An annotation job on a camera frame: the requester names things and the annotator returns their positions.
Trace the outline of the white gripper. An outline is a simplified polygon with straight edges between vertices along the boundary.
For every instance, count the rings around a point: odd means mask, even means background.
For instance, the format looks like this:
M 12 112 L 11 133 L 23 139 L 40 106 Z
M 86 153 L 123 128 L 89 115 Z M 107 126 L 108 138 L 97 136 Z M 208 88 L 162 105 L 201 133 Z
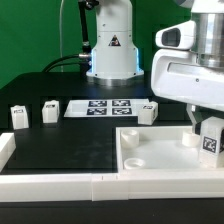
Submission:
M 151 88 L 156 96 L 188 103 L 192 132 L 201 133 L 201 123 L 210 108 L 224 112 L 224 71 L 201 67 L 188 51 L 159 50 L 152 63 Z

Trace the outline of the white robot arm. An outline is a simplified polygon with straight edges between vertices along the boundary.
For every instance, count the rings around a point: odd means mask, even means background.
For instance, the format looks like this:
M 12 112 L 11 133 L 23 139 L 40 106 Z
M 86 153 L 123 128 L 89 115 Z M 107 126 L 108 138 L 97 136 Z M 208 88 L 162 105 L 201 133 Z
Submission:
M 174 0 L 191 18 L 156 33 L 152 62 L 155 95 L 184 102 L 203 131 L 224 128 L 224 0 Z M 78 0 L 87 78 L 106 85 L 143 71 L 132 41 L 130 0 Z

